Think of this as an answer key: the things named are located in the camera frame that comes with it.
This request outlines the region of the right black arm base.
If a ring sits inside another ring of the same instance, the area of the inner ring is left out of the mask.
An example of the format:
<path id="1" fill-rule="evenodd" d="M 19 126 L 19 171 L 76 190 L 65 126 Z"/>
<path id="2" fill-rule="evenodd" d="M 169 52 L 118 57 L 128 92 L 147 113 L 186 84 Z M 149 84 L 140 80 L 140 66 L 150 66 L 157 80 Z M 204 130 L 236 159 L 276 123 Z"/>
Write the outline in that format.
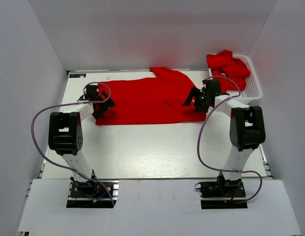
<path id="1" fill-rule="evenodd" d="M 246 193 L 241 183 L 237 187 L 219 189 L 217 181 L 198 182 L 194 185 L 200 192 L 201 209 L 246 209 Z"/>

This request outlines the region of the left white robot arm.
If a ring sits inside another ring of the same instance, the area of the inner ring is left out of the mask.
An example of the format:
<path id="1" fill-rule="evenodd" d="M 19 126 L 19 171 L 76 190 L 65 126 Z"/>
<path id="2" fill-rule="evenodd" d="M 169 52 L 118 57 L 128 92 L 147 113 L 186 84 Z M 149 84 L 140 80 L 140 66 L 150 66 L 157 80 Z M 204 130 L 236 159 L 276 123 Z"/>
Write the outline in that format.
<path id="1" fill-rule="evenodd" d="M 50 114 L 49 148 L 66 161 L 75 180 L 96 179 L 82 152 L 82 121 L 90 116 L 99 119 L 113 107 L 115 102 L 111 99 L 111 89 L 103 83 L 90 83 L 84 87 L 83 96 L 76 103 L 64 111 Z"/>

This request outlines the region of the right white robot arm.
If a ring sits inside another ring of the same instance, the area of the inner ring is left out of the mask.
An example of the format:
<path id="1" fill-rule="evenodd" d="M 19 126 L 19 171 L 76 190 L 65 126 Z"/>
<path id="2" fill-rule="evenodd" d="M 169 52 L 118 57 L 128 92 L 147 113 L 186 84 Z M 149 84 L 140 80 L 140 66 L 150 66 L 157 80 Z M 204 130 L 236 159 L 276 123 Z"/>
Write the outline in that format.
<path id="1" fill-rule="evenodd" d="M 203 88 L 192 87 L 183 106 L 189 106 L 194 99 L 195 109 L 208 112 L 197 141 L 197 155 L 200 156 L 200 138 L 204 125 L 214 111 L 221 111 L 230 117 L 229 138 L 232 144 L 226 164 L 222 169 L 202 164 L 219 172 L 217 177 L 220 188 L 237 187 L 241 183 L 242 173 L 249 156 L 265 142 L 266 132 L 263 112 L 259 106 L 249 106 L 236 100 L 240 94 L 230 95 L 221 91 L 219 80 L 210 77 L 203 80 Z"/>

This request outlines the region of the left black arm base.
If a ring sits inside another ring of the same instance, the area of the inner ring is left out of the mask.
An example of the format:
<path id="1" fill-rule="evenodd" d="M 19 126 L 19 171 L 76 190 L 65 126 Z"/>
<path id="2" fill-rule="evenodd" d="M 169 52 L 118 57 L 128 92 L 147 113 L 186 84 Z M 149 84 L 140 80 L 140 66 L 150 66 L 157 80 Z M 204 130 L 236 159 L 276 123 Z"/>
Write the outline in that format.
<path id="1" fill-rule="evenodd" d="M 118 197 L 118 181 L 104 181 L 102 186 L 96 182 L 71 182 L 67 198 L 67 208 L 113 208 Z"/>

